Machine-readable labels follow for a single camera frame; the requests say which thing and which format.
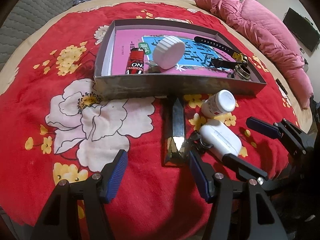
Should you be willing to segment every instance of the blue gripper pad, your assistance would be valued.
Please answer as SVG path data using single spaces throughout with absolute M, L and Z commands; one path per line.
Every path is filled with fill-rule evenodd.
M 257 118 L 249 117 L 246 121 L 246 125 L 249 129 L 261 133 L 271 139 L 281 138 L 281 133 L 276 126 L 263 122 Z
M 127 165 L 128 153 L 126 151 L 123 151 L 107 183 L 107 192 L 105 196 L 107 203 L 110 203 L 110 201 L 116 197 Z
M 210 203 L 214 194 L 214 182 L 212 177 L 214 175 L 214 169 L 209 163 L 202 162 L 201 158 L 200 160 L 197 160 L 197 157 L 193 151 L 189 152 L 189 168 L 197 185 L 200 196 L 207 203 Z

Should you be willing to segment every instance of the white star shape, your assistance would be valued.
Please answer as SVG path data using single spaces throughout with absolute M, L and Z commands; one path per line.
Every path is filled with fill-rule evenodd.
M 183 66 L 181 66 L 179 64 L 177 64 L 175 67 L 176 67 L 176 70 L 180 70 L 180 72 L 182 72 L 182 70 L 186 71 L 184 68 L 182 68 Z

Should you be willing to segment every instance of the white wall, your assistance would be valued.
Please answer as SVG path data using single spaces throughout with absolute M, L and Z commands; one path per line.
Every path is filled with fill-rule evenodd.
M 257 0 L 263 6 L 268 8 L 271 12 L 277 15 L 281 20 L 284 19 L 285 13 L 288 11 L 289 7 L 301 14 L 302 16 L 308 18 L 311 22 L 312 18 L 305 10 L 304 6 L 299 2 L 299 0 Z M 315 100 L 320 101 L 320 49 L 317 48 L 313 53 L 309 51 L 299 40 L 298 44 L 305 51 L 302 56 L 309 63 L 309 70 L 307 75 L 311 80 L 311 84 L 314 89 Z

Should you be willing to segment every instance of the gray quilted headboard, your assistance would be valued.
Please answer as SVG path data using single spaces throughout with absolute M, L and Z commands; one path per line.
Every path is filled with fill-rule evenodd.
M 0 70 L 15 49 L 50 19 L 72 7 L 73 0 L 19 0 L 0 28 Z

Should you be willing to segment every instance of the red cylindrical container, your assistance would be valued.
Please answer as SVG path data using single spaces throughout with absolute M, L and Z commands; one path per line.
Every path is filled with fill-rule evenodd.
M 144 49 L 133 48 L 127 63 L 126 74 L 143 74 Z

